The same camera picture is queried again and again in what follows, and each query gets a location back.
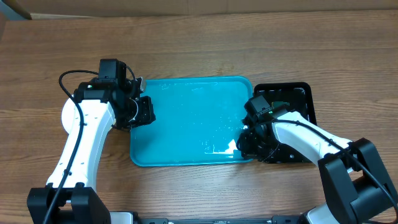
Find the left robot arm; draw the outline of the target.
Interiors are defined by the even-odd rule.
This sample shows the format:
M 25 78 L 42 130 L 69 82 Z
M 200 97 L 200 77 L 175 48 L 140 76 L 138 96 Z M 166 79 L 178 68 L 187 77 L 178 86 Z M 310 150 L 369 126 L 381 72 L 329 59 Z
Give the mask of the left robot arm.
M 102 59 L 94 78 L 70 93 L 62 111 L 68 133 L 45 187 L 32 188 L 27 207 L 34 223 L 139 223 L 133 212 L 111 212 L 96 193 L 98 165 L 108 133 L 151 124 L 145 81 L 118 59 Z

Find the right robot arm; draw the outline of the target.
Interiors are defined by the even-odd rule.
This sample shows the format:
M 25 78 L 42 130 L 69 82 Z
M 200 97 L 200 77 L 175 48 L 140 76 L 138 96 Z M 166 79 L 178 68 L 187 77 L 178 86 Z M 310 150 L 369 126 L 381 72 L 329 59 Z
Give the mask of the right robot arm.
M 269 160 L 286 145 L 317 165 L 326 202 L 298 217 L 297 223 L 373 223 L 397 209 L 397 190 L 368 139 L 335 136 L 306 120 L 288 103 L 268 103 L 262 95 L 244 105 L 247 128 L 236 147 L 243 157 Z

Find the white plate with blue rim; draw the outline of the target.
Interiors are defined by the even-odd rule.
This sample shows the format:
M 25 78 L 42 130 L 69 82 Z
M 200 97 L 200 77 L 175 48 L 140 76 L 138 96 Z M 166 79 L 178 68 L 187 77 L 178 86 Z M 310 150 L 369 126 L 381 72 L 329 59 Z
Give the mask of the white plate with blue rim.
M 68 134 L 72 130 L 74 119 L 75 119 L 75 104 L 69 98 L 65 102 L 61 113 L 62 126 Z

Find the green and yellow sponge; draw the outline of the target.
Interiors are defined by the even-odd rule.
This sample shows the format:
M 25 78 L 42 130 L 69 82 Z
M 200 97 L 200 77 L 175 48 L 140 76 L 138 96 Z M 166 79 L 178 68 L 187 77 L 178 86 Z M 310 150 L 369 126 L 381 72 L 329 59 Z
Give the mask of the green and yellow sponge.
M 272 106 L 274 108 L 278 108 L 280 106 L 289 106 L 289 105 L 290 105 L 290 103 L 284 102 L 284 101 L 274 101 L 274 102 L 272 102 Z

